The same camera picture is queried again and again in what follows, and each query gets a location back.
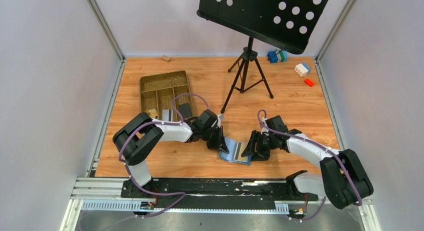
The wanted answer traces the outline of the blue leather card holder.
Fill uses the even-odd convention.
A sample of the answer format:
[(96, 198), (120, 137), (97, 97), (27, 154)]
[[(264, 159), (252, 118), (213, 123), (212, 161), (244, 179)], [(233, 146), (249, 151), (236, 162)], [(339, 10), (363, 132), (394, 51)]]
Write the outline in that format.
[(225, 137), (225, 143), (229, 149), (229, 153), (220, 152), (219, 158), (228, 163), (236, 163), (233, 161), (233, 156), (234, 156), (236, 144), (241, 142), (231, 139), (229, 137)]

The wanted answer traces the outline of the silver credit card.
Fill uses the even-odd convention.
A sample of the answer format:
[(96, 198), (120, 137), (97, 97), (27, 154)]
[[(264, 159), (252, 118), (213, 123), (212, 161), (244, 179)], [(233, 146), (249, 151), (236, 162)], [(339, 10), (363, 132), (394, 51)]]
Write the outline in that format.
[(172, 109), (163, 109), (161, 111), (161, 120), (165, 122), (172, 122), (174, 119), (174, 112)]

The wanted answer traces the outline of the gold credit card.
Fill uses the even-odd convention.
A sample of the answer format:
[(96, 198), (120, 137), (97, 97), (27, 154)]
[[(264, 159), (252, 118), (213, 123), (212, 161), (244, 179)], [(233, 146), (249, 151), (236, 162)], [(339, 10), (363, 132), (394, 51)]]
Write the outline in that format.
[(156, 109), (148, 109), (145, 111), (152, 119), (158, 119), (159, 114)]

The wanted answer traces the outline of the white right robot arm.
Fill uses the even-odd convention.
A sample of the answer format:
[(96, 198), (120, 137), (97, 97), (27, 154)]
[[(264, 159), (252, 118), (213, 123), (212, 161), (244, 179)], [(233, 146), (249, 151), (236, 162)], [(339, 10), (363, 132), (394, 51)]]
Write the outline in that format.
[(333, 206), (344, 209), (360, 206), (374, 193), (374, 187), (357, 153), (352, 149), (338, 150), (320, 144), (298, 129), (288, 129), (277, 115), (263, 117), (261, 131), (253, 130), (242, 157), (251, 161), (267, 161), (272, 150), (284, 150), (317, 166), (320, 174), (299, 171), (288, 178), (299, 193), (326, 197)]

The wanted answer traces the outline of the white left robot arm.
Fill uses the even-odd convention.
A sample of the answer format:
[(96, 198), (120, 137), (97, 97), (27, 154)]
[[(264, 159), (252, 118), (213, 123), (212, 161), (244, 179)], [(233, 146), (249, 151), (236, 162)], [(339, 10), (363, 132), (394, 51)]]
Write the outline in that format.
[(147, 157), (159, 142), (192, 143), (203, 140), (209, 150), (228, 154), (223, 127), (219, 117), (207, 109), (200, 116), (180, 122), (163, 121), (139, 113), (112, 138), (133, 182), (140, 187), (151, 181)]

